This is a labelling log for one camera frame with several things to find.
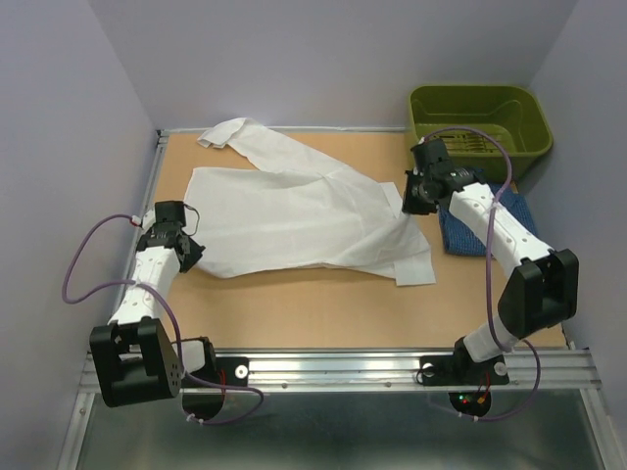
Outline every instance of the brown work surface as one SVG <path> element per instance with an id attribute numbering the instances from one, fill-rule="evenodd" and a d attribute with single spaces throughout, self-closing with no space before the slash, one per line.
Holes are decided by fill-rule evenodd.
<path id="1" fill-rule="evenodd" d="M 293 133 L 401 194 L 407 158 L 397 133 Z M 197 135 L 173 134 L 155 200 L 183 199 L 196 166 L 253 168 L 231 149 L 205 149 Z M 208 336 L 218 348 L 450 348 L 486 319 L 485 261 L 446 255 L 437 215 L 419 217 L 437 284 L 396 287 L 394 280 L 348 269 L 289 269 L 217 279 L 200 269 L 175 278 L 168 300 L 183 337 Z M 495 262 L 494 293 L 505 286 Z M 558 327 L 533 335 L 563 347 Z"/>

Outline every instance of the wrinkled white fabric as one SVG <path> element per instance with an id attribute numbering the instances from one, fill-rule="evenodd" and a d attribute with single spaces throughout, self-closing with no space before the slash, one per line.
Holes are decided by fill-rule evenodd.
<path id="1" fill-rule="evenodd" d="M 259 169 L 194 169 L 185 202 L 201 215 L 194 236 L 207 247 L 201 269 L 228 278 L 345 267 L 399 286 L 435 282 L 429 244 L 401 213 L 393 183 L 377 183 L 247 118 L 223 122 L 198 142 L 229 145 Z"/>

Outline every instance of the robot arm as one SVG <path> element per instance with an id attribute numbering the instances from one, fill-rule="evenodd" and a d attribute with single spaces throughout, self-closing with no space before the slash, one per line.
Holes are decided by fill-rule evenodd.
<path id="1" fill-rule="evenodd" d="M 185 205 L 180 201 L 156 203 L 141 219 L 131 281 L 147 284 L 166 297 L 174 277 L 187 272 L 201 258 L 205 247 L 187 235 Z M 129 282 L 120 307 L 107 325 L 95 327 L 89 338 L 91 353 L 108 406 L 175 397 L 182 371 L 161 318 L 163 308 L 146 290 Z M 141 358 L 126 358 L 139 346 Z M 190 368 L 195 360 L 185 362 Z"/>
<path id="2" fill-rule="evenodd" d="M 485 245 L 494 196 L 481 175 L 455 167 L 440 139 L 418 144 L 412 151 L 416 168 L 408 171 L 404 212 L 427 214 L 445 207 Z M 577 257 L 537 239 L 501 204 L 496 209 L 492 253 L 508 279 L 494 318 L 497 338 L 506 349 L 575 314 Z M 457 383 L 476 383 L 501 353 L 485 323 L 456 343 L 447 373 Z"/>

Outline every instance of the lavender wall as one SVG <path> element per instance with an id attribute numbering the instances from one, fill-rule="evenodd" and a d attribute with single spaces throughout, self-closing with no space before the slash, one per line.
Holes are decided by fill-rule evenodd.
<path id="1" fill-rule="evenodd" d="M 139 209 L 154 127 L 84 0 L 2 2 L 0 14 L 0 466 L 55 468 L 87 338 L 114 293 L 61 303 L 85 231 Z M 130 231 L 103 230 L 79 293 L 121 275 Z"/>
<path id="2" fill-rule="evenodd" d="M 580 259 L 579 312 L 566 327 L 591 348 L 627 444 L 627 3 L 602 3 L 578 3 L 533 79 L 555 147 L 522 189 L 543 237 Z"/>
<path id="3" fill-rule="evenodd" d="M 89 0 L 159 128 L 405 125 L 418 84 L 528 84 L 576 0 Z"/>

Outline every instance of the bolt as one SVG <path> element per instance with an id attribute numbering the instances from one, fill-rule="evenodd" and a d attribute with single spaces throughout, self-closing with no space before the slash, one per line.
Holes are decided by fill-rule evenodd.
<path id="1" fill-rule="evenodd" d="M 507 366 L 503 362 L 497 362 L 494 364 L 494 371 L 497 375 L 505 377 L 507 375 Z"/>
<path id="2" fill-rule="evenodd" d="M 245 365 L 238 365 L 235 368 L 235 377 L 238 379 L 245 379 L 248 376 L 248 367 Z"/>

